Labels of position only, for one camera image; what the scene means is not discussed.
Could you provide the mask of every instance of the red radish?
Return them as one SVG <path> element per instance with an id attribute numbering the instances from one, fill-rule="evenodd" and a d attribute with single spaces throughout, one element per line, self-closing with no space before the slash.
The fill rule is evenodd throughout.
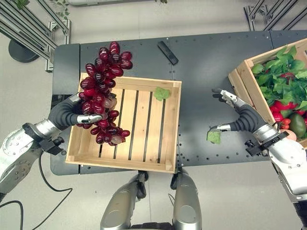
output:
<path id="1" fill-rule="evenodd" d="M 273 117 L 276 122 L 281 122 L 283 120 L 283 115 L 281 113 L 273 113 Z"/>

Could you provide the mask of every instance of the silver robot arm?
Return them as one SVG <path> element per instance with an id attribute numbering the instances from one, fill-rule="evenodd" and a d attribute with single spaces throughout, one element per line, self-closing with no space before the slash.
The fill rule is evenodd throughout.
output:
<path id="1" fill-rule="evenodd" d="M 249 131 L 253 134 L 259 145 L 247 143 L 248 152 L 251 155 L 259 152 L 269 155 L 286 193 L 302 220 L 303 229 L 307 230 L 307 159 L 303 146 L 285 138 L 287 133 L 279 133 L 267 124 L 256 110 L 237 96 L 220 89 L 213 92 L 213 97 L 233 107 L 240 117 L 235 122 L 214 126 L 211 131 Z"/>
<path id="2" fill-rule="evenodd" d="M 58 154 L 58 146 L 64 142 L 59 137 L 62 130 L 82 123 L 101 120 L 100 115 L 77 114 L 78 94 L 57 104 L 45 119 L 35 125 L 26 123 L 10 133 L 0 149 L 0 201 L 29 173 L 42 151 Z"/>

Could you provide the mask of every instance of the black table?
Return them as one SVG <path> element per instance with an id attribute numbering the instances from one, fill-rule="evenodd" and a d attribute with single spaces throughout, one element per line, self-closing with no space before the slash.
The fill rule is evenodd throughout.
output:
<path id="1" fill-rule="evenodd" d="M 206 141 L 209 126 L 234 121 L 236 112 L 212 98 L 212 88 L 233 92 L 228 73 L 244 59 L 307 37 L 307 31 L 238 32 L 119 41 L 121 50 L 133 53 L 134 67 L 125 76 L 182 81 L 177 164 L 183 166 L 264 161 L 250 157 L 244 143 L 250 133 L 223 133 L 220 145 Z M 172 66 L 157 47 L 164 41 L 179 62 Z M 76 92 L 80 72 L 93 62 L 101 46 L 109 42 L 59 46 L 55 51 L 53 98 Z M 67 149 L 70 129 L 62 133 Z M 105 167 L 65 163 L 65 155 L 51 155 L 57 175 L 122 171 Z"/>

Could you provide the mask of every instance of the grapes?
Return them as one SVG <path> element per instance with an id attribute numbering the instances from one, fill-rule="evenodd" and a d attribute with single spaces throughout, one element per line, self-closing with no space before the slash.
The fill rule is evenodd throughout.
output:
<path id="1" fill-rule="evenodd" d="M 95 80 L 93 78 L 87 77 L 80 83 L 80 87 L 84 90 L 89 90 L 95 87 Z"/>
<path id="2" fill-rule="evenodd" d="M 95 66 L 92 63 L 87 63 L 85 65 L 85 70 L 90 77 L 92 77 L 96 71 Z"/>
<path id="3" fill-rule="evenodd" d="M 111 42 L 110 52 L 111 52 L 111 54 L 119 54 L 120 48 L 119 48 L 119 44 L 117 42 Z"/>
<path id="4" fill-rule="evenodd" d="M 130 61 L 132 58 L 132 53 L 129 51 L 125 51 L 125 52 L 122 52 L 120 56 L 121 56 L 121 59 Z"/>
<path id="5" fill-rule="evenodd" d="M 118 67 L 117 65 L 112 65 L 112 66 L 109 67 L 109 69 L 117 77 L 121 77 L 124 74 L 124 71 L 120 67 Z"/>
<path id="6" fill-rule="evenodd" d="M 98 58 L 94 64 L 87 63 L 85 70 L 89 77 L 81 81 L 80 87 L 83 92 L 79 93 L 81 99 L 82 113 L 85 115 L 99 114 L 102 119 L 94 122 L 95 127 L 91 129 L 91 134 L 96 135 L 98 144 L 108 143 L 116 146 L 125 142 L 125 137 L 130 135 L 128 130 L 118 127 L 114 121 L 119 116 L 119 111 L 114 110 L 117 100 L 112 94 L 112 88 L 116 86 L 116 77 L 124 74 L 123 69 L 133 67 L 132 54 L 125 51 L 120 54 L 120 46 L 117 42 L 111 42 L 109 49 L 101 47 Z M 89 129 L 92 123 L 77 124 L 79 127 Z"/>

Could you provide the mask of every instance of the vegetable crate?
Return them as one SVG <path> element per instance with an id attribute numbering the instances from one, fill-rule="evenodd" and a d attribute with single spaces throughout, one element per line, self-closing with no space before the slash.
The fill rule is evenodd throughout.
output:
<path id="1" fill-rule="evenodd" d="M 295 46 L 297 50 L 295 59 L 305 62 L 305 68 L 307 68 L 307 39 L 288 44 L 285 52 L 288 52 L 293 46 Z M 282 49 L 284 49 L 284 46 L 255 57 L 245 59 L 228 75 L 228 78 L 233 85 L 237 96 L 253 106 L 270 124 L 273 124 L 275 120 L 260 90 L 260 87 L 257 84 L 254 74 L 252 73 L 252 68 L 258 63 L 262 64 L 269 60 L 275 59 L 278 51 Z M 305 149 L 307 149 L 307 138 L 299 142 L 304 146 Z"/>
<path id="2" fill-rule="evenodd" d="M 80 81 L 87 76 L 82 73 Z M 170 90 L 169 98 L 157 100 L 156 87 Z M 131 135 L 115 147 L 100 145 L 89 129 L 73 126 L 66 163 L 174 173 L 181 82 L 118 77 L 112 93 L 120 111 L 115 123 Z"/>

